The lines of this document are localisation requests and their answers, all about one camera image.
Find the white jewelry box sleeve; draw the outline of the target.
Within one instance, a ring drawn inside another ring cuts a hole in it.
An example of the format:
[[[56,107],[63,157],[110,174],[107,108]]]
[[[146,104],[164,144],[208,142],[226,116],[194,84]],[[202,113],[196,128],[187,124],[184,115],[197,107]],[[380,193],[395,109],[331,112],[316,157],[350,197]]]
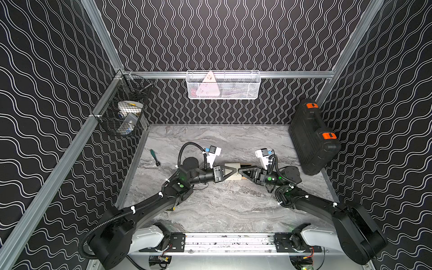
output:
[[[240,163],[225,163],[226,167],[229,167],[228,169],[225,169],[225,173],[229,174],[229,177],[226,178],[226,181],[238,181],[242,179],[242,175],[238,172],[238,170],[241,168]]]

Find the tan jewelry box drawer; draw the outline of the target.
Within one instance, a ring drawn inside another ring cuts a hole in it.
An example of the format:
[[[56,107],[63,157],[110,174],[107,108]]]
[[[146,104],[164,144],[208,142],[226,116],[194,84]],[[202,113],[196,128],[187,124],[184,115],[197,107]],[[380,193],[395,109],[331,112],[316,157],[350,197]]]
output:
[[[245,180],[245,177],[241,174],[240,170],[241,170],[241,169],[244,169],[244,168],[246,168],[246,167],[249,167],[249,166],[250,166],[250,164],[240,164],[240,167],[239,167],[239,169],[237,170],[237,173],[238,173],[239,178],[240,178],[241,180]]]

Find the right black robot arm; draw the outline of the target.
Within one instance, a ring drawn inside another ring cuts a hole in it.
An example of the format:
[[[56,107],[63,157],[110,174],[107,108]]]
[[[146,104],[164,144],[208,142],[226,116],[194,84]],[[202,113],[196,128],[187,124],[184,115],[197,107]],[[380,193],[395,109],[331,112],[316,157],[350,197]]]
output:
[[[314,228],[304,223],[292,231],[294,249],[323,246],[343,252],[353,262],[365,265],[388,245],[388,240],[367,210],[359,204],[330,201],[301,189],[302,179],[295,166],[279,168],[273,154],[260,166],[246,166],[238,173],[251,182],[266,187],[283,208],[309,213],[333,225],[332,230]]]

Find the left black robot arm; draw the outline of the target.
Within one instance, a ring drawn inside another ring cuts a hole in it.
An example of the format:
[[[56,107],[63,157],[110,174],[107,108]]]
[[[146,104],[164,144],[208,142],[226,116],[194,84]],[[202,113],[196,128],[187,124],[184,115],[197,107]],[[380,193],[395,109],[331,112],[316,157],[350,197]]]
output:
[[[80,257],[98,260],[111,270],[131,253],[147,248],[169,248],[170,232],[162,225],[142,228],[160,213],[174,209],[194,192],[195,185],[219,183],[236,174],[237,169],[214,165],[220,149],[203,148],[197,143],[185,143],[178,154],[177,170],[165,180],[155,195],[128,208],[107,210],[98,224],[91,228],[78,244]]]

